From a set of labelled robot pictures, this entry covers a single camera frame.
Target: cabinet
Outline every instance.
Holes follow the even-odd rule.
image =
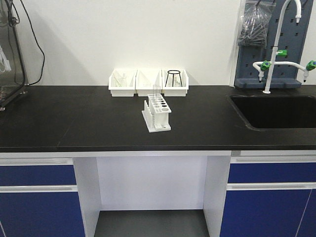
[[[72,159],[53,161],[1,162],[0,237],[85,236]]]
[[[7,237],[84,237],[77,192],[1,193]]]
[[[312,190],[298,237],[316,237],[316,190]]]
[[[233,157],[220,237],[315,236],[315,189],[315,157]]]
[[[294,237],[309,192],[310,190],[227,191],[221,237]]]

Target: sink basin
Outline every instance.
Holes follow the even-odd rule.
[[[230,96],[232,105],[252,128],[316,127],[313,96]]]

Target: white faucet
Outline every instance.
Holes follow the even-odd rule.
[[[276,40],[274,43],[274,46],[272,48],[272,54],[271,54],[271,60],[270,60],[270,67],[269,67],[269,72],[268,72],[268,77],[267,77],[267,83],[266,83],[266,87],[265,90],[263,91],[263,93],[266,94],[270,94],[270,85],[271,85],[271,80],[272,80],[272,74],[273,74],[273,70],[275,67],[275,64],[288,64],[288,65],[292,65],[297,67],[298,69],[303,70],[304,73],[304,78],[305,76],[308,76],[308,71],[306,70],[306,68],[302,67],[301,65],[297,64],[297,63],[292,63],[292,62],[276,62],[276,57],[277,57],[277,50],[278,50],[278,41],[280,39],[280,34],[281,34],[281,28],[282,28],[282,24],[283,24],[283,19],[284,19],[284,14],[285,14],[285,10],[287,8],[287,5],[290,3],[291,0],[286,0],[285,3],[283,4],[283,7],[281,9],[281,14],[280,14],[280,18],[278,21],[278,25],[277,25],[277,31],[276,31]],[[296,23],[300,22],[300,19],[302,17],[302,6],[301,6],[301,2],[300,0],[295,0],[296,3]],[[253,66],[259,71],[259,78],[262,79],[263,77],[263,71],[261,71],[260,67],[258,66],[258,64],[262,62],[255,62],[253,63]]]

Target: white bin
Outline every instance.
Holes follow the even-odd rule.
[[[138,69],[136,74],[136,91],[138,96],[147,96],[153,94],[154,86],[160,86],[161,93],[162,77],[160,69]]]
[[[181,80],[178,74],[175,74],[174,78],[172,74],[169,74],[167,81],[169,70],[162,70],[162,93],[164,96],[186,96],[189,90],[189,77],[186,70],[178,70]]]
[[[109,77],[109,90],[113,97],[133,97],[136,93],[135,69],[114,69]]]

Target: faucet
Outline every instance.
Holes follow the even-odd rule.
[[[301,66],[297,63],[294,63],[294,62],[276,62],[277,55],[283,55],[283,56],[287,55],[286,50],[279,50],[278,51],[278,41],[279,41],[280,35],[281,35],[281,28],[282,28],[282,24],[283,24],[284,15],[285,15],[285,10],[286,10],[288,4],[290,3],[290,1],[291,0],[286,0],[283,4],[282,9],[281,9],[279,22],[277,25],[276,39],[275,39],[275,43],[274,43],[273,48],[272,48],[271,60],[269,62],[264,61],[264,62],[254,62],[253,63],[253,67],[255,69],[257,69],[259,72],[259,81],[262,80],[264,71],[269,69],[266,87],[265,87],[265,90],[263,91],[263,93],[265,93],[265,94],[270,94],[272,74],[273,74],[273,70],[274,70],[275,65],[291,65],[291,66],[294,66],[294,67],[304,71],[304,81],[306,81],[306,78],[309,75],[309,71],[311,71],[312,69],[315,68],[315,67],[313,67],[313,65],[316,65],[316,64],[314,64],[314,61],[309,62],[309,64],[306,67],[303,67],[303,66]],[[300,22],[301,17],[302,17],[302,15],[301,15],[302,14],[302,6],[301,6],[300,0],[295,0],[295,3],[296,3],[296,16],[295,16],[295,18],[296,18],[296,24],[298,24]]]

